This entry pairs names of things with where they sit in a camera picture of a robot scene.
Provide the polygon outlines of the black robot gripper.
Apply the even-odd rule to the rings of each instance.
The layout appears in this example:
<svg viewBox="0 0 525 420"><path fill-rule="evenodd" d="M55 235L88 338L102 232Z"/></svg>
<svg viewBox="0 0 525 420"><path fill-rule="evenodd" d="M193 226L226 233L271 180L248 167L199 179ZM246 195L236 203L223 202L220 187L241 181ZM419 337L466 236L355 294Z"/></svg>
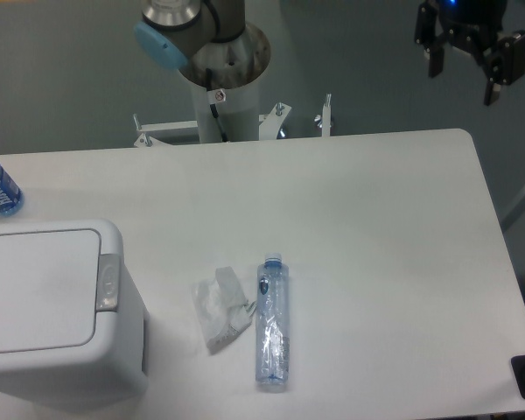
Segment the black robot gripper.
<svg viewBox="0 0 525 420"><path fill-rule="evenodd" d="M502 86L525 74L525 31L501 38L507 1L422 1L417 8L414 40L429 60L428 77L443 72L445 45L472 56L486 56L484 104L499 99Z"/></svg>

